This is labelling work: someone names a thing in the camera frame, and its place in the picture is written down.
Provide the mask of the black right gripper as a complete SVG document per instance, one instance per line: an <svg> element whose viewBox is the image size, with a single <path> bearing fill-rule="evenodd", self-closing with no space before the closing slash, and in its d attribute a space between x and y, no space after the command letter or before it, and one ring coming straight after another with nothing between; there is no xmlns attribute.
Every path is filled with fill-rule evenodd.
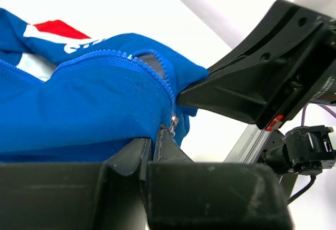
<svg viewBox="0 0 336 230"><path fill-rule="evenodd" d="M177 97L199 108L273 130L307 103L335 106L333 18L277 0L255 29ZM259 59L248 56L268 52Z"/></svg>

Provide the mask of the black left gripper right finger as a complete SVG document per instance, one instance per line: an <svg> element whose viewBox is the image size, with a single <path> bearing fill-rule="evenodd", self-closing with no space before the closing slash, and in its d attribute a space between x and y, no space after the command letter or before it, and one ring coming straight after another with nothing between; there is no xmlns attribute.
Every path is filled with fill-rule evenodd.
<svg viewBox="0 0 336 230"><path fill-rule="evenodd" d="M263 164L194 162L161 125L146 167L150 229L292 229L283 189Z"/></svg>

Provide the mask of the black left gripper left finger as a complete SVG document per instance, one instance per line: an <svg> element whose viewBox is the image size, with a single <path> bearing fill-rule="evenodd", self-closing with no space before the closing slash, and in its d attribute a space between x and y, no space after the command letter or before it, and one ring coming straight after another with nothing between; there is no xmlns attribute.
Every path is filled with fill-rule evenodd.
<svg viewBox="0 0 336 230"><path fill-rule="evenodd" d="M145 229L151 140L98 163L1 165L1 229Z"/></svg>

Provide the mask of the blue red white jacket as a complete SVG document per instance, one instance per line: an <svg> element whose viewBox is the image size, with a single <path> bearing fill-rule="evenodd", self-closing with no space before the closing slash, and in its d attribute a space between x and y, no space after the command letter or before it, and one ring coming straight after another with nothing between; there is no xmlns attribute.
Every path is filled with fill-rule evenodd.
<svg viewBox="0 0 336 230"><path fill-rule="evenodd" d="M180 144L197 111L176 97L207 76L142 35L92 40L1 9L1 162L102 162L160 125Z"/></svg>

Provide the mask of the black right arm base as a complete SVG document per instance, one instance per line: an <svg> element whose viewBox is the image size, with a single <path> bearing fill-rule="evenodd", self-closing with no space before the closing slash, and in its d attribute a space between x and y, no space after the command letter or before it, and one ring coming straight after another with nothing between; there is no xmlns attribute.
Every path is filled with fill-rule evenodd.
<svg viewBox="0 0 336 230"><path fill-rule="evenodd" d="M269 166L276 174L318 175L335 165L334 127L296 127L286 134L271 133L258 163Z"/></svg>

